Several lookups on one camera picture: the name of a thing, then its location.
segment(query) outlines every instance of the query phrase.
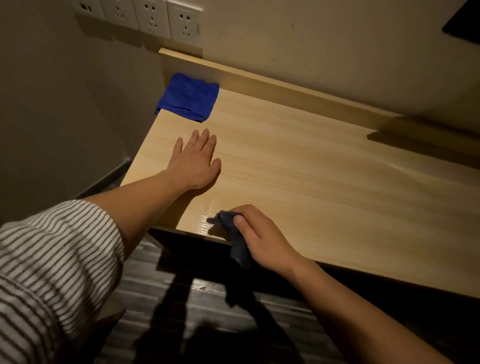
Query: rolled-up sleeve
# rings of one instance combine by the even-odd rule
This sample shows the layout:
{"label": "rolled-up sleeve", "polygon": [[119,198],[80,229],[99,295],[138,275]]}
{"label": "rolled-up sleeve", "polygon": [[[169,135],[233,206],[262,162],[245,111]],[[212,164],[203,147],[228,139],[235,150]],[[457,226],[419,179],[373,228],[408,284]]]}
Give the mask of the rolled-up sleeve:
{"label": "rolled-up sleeve", "polygon": [[123,260],[115,222],[86,201],[0,229],[0,362],[54,361],[93,322]]}

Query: dark baseboard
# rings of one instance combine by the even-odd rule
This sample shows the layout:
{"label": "dark baseboard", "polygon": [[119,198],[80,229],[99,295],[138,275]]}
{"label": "dark baseboard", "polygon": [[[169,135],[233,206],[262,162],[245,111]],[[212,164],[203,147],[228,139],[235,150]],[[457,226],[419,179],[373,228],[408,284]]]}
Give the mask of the dark baseboard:
{"label": "dark baseboard", "polygon": [[114,170],[112,170],[110,173],[108,173],[107,175],[99,179],[97,182],[92,184],[86,190],[82,191],[78,196],[75,197],[75,199],[85,198],[93,194],[99,194],[105,188],[107,188],[109,184],[115,182],[121,175],[127,173],[128,168],[130,168],[131,164],[132,164],[131,159],[126,160],[125,162],[120,164],[118,167],[116,167]]}

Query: dark blue cloth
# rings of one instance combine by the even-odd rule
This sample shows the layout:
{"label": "dark blue cloth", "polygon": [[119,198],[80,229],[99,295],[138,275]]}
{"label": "dark blue cloth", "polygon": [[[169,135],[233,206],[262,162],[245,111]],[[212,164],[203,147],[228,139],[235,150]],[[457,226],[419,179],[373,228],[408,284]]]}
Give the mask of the dark blue cloth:
{"label": "dark blue cloth", "polygon": [[207,222],[209,224],[218,224],[224,227],[228,232],[232,243],[230,257],[233,258],[242,269],[250,269],[252,266],[252,256],[250,255],[245,239],[233,223],[233,217],[236,215],[241,214],[238,212],[221,210],[215,215],[215,217],[208,218]]}
{"label": "dark blue cloth", "polygon": [[172,76],[158,102],[155,115],[165,109],[184,118],[203,122],[212,112],[219,89],[218,85],[177,73]]}

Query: light wood tabletop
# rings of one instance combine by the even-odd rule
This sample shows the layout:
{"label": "light wood tabletop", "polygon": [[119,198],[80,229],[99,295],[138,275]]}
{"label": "light wood tabletop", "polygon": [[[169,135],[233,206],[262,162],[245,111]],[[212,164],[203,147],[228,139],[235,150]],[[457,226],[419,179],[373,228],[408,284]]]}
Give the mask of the light wood tabletop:
{"label": "light wood tabletop", "polygon": [[161,110],[122,184],[165,169],[176,139],[203,128],[222,171],[157,226],[211,236],[207,217],[254,204],[318,262],[480,298],[480,171],[220,89],[202,124]]}

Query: white wall outlet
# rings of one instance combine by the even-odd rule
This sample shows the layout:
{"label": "white wall outlet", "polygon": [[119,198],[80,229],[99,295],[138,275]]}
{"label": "white wall outlet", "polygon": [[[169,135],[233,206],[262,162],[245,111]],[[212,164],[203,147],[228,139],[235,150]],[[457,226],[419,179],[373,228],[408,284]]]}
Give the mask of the white wall outlet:
{"label": "white wall outlet", "polygon": [[202,9],[178,1],[167,1],[172,40],[202,47]]}
{"label": "white wall outlet", "polygon": [[133,0],[133,6],[140,31],[170,38],[167,0]]}
{"label": "white wall outlet", "polygon": [[105,20],[100,0],[70,0],[70,5],[79,15]]}
{"label": "white wall outlet", "polygon": [[132,0],[101,0],[101,2],[108,22],[138,29]]}

